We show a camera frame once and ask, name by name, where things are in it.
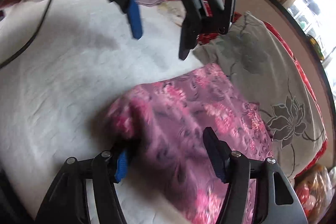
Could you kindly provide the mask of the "purple pink floral garment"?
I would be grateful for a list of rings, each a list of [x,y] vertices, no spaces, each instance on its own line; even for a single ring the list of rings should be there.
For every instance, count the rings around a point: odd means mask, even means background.
[[[106,119],[114,135],[138,142],[143,175],[192,223],[215,223],[227,192],[205,149],[205,128],[250,159],[272,156],[257,106],[216,64],[138,85],[112,104]]]

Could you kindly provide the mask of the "clear bag of toys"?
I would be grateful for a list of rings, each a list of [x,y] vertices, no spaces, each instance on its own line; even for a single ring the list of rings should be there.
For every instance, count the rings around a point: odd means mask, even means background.
[[[335,195],[335,167],[328,170],[315,164],[295,178],[294,189],[308,223],[318,223]]]

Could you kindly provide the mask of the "white quilted mattress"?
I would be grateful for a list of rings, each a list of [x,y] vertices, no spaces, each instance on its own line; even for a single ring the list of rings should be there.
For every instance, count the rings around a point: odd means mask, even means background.
[[[132,87],[201,66],[178,57],[180,28],[142,7],[143,36],[108,0],[22,1],[1,21],[1,59],[29,47],[1,69],[1,164],[30,215],[65,159],[110,147],[107,108]]]

